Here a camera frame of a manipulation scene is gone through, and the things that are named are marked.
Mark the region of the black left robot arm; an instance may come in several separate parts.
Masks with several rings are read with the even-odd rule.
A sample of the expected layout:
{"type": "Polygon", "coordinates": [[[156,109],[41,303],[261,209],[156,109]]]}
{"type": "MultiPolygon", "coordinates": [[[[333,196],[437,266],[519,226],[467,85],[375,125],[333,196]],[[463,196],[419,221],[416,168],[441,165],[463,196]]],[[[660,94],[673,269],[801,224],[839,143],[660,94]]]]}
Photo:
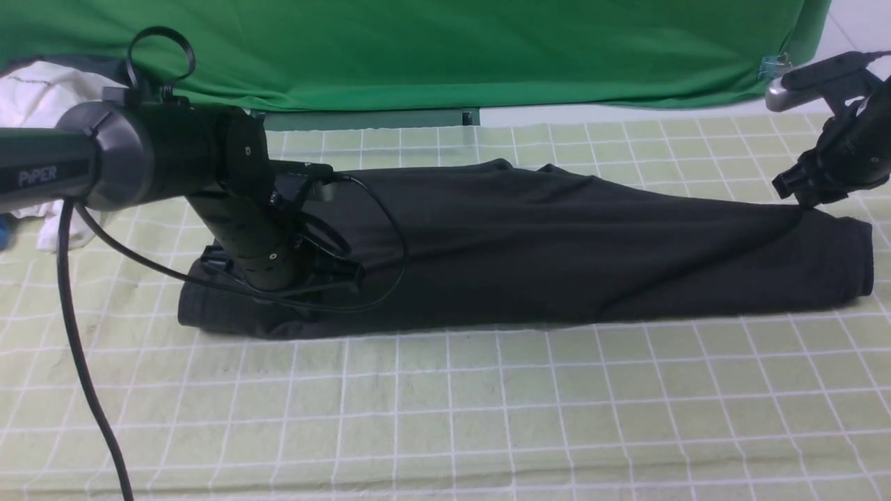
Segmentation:
{"type": "Polygon", "coordinates": [[[2,212],[71,199],[118,212],[183,197],[214,237],[209,276],[285,297],[359,288],[365,269],[308,200],[330,200],[322,163],[274,161],[263,120],[222,105],[87,102],[52,128],[3,128],[2,212]]]}

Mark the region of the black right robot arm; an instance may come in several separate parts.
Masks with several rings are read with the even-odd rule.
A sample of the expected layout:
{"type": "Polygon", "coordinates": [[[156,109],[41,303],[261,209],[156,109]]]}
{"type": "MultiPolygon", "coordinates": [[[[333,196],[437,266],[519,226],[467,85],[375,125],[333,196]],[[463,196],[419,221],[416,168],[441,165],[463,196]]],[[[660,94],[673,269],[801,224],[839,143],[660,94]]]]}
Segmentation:
{"type": "Polygon", "coordinates": [[[872,74],[849,75],[794,88],[791,76],[773,80],[768,86],[768,110],[788,111],[821,99],[833,116],[824,123],[815,146],[801,153],[792,168],[773,178],[777,195],[793,197],[799,206],[811,209],[888,183],[889,81],[872,74]]]}

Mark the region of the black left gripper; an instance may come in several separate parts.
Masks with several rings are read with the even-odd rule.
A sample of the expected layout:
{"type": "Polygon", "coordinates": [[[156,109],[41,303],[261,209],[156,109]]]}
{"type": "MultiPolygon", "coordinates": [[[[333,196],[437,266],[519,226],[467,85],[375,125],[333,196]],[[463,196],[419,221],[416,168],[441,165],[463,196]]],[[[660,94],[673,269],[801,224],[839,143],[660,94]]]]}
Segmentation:
{"type": "Polygon", "coordinates": [[[350,259],[338,232],[303,210],[309,200],[330,200],[340,181],[324,163],[229,162],[219,189],[200,195],[200,217],[214,237],[201,268],[264,293],[356,291],[365,267],[350,259]]]}

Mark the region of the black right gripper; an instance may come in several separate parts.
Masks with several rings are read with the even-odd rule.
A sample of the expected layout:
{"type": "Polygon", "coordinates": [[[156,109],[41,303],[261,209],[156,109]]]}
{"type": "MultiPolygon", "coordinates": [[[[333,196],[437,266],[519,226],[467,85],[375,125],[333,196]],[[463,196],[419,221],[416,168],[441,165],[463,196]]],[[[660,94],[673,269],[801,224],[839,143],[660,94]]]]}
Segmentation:
{"type": "Polygon", "coordinates": [[[887,183],[890,171],[888,111],[847,111],[827,120],[814,148],[771,184],[777,195],[802,208],[847,198],[887,183]]]}

